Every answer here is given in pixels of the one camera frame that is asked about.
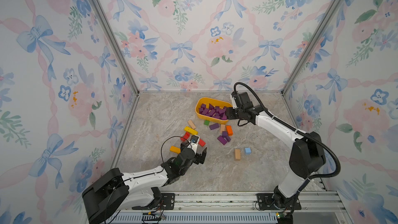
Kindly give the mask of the purple long brick top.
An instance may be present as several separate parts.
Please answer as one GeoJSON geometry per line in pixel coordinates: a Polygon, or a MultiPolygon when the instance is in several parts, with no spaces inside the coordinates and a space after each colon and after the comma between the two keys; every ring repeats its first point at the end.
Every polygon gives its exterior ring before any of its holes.
{"type": "Polygon", "coordinates": [[[211,130],[218,129],[218,128],[220,128],[220,124],[219,124],[219,123],[211,124],[211,125],[209,126],[209,128],[210,128],[211,130]]]}

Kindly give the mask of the purple brick slanted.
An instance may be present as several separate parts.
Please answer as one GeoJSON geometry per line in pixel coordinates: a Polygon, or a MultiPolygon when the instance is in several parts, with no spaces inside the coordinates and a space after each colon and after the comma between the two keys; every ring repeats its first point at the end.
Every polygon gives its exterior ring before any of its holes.
{"type": "Polygon", "coordinates": [[[228,141],[227,141],[224,137],[222,137],[222,136],[218,136],[218,137],[217,137],[217,140],[218,140],[220,143],[222,143],[223,145],[226,145],[226,144],[228,143],[228,141]]]}

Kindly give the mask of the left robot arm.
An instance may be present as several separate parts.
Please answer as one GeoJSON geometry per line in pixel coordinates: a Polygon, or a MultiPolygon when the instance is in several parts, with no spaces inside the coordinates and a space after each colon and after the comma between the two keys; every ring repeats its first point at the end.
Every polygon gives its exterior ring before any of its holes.
{"type": "Polygon", "coordinates": [[[197,153],[188,146],[152,170],[122,173],[118,168],[111,169],[82,193],[89,223],[104,224],[125,208],[157,208],[163,201],[160,188],[178,181],[192,164],[203,164],[206,155],[206,148],[197,153]]]}

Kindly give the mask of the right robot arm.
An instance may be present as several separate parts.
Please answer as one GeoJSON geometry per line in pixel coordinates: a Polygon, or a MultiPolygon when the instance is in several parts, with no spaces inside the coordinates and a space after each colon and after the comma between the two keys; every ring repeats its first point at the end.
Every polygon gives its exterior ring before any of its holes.
{"type": "Polygon", "coordinates": [[[255,106],[247,92],[232,92],[231,101],[232,106],[227,108],[229,120],[243,120],[257,125],[290,148],[289,172],[274,189],[271,200],[277,209],[293,207],[300,192],[312,179],[339,175],[339,159],[323,144],[318,133],[297,129],[276,117],[262,104],[255,106]]]}

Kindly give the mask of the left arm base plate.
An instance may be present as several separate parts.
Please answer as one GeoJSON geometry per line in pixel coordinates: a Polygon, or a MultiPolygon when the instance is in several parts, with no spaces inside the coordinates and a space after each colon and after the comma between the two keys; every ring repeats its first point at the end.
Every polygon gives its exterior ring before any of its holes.
{"type": "Polygon", "coordinates": [[[174,193],[161,193],[146,206],[134,206],[132,210],[173,210],[175,205],[174,193]]]}

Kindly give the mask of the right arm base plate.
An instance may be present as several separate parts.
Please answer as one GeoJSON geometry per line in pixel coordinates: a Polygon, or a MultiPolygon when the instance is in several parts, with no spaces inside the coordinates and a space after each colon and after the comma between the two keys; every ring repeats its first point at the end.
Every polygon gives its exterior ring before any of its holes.
{"type": "Polygon", "coordinates": [[[301,204],[298,195],[291,198],[285,198],[283,195],[275,193],[256,194],[257,208],[261,211],[283,211],[283,210],[301,210],[301,204]]]}

